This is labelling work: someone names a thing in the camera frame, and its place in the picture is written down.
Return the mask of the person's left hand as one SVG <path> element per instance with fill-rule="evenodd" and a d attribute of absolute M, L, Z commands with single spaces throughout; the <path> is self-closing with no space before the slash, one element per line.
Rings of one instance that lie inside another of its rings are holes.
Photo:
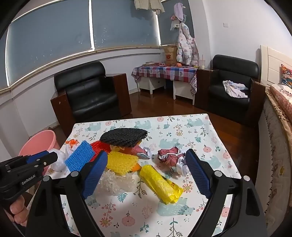
<path fill-rule="evenodd" d="M 29 211 L 25 206 L 25 199 L 22 195 L 16 199 L 13 204 L 10 206 L 10 212 L 9 214 L 6 210 L 4 210 L 8 218 L 11 222 L 20 224 L 21 226 L 25 227 L 27 225 L 27 219 L 29 215 Z"/>

